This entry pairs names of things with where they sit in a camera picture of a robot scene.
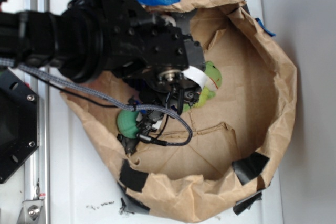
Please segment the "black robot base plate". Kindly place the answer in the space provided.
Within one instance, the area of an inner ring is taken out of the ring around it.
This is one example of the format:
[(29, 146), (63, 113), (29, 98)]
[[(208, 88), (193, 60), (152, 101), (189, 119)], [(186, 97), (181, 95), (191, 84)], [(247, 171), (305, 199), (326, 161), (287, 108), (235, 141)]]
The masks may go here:
[(38, 95), (9, 69), (1, 73), (1, 184), (38, 148)]

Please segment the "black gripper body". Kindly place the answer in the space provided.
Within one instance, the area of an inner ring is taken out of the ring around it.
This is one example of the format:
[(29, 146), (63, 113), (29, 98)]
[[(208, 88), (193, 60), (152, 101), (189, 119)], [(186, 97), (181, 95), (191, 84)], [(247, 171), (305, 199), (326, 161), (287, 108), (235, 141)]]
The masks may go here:
[(105, 70), (137, 88), (141, 81), (186, 103), (199, 100), (206, 78), (203, 50), (179, 15), (172, 16), (173, 25), (137, 0), (105, 0), (104, 13), (111, 29)]

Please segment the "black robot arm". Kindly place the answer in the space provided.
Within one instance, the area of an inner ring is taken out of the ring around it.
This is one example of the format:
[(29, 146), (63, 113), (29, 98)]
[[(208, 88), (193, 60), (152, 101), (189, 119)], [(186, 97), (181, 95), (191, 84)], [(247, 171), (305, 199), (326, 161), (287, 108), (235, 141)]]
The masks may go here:
[(112, 72), (136, 90), (198, 102), (205, 59), (180, 22), (147, 12), (137, 0), (71, 0), (61, 15), (1, 13), (1, 57), (55, 67), (76, 83)]

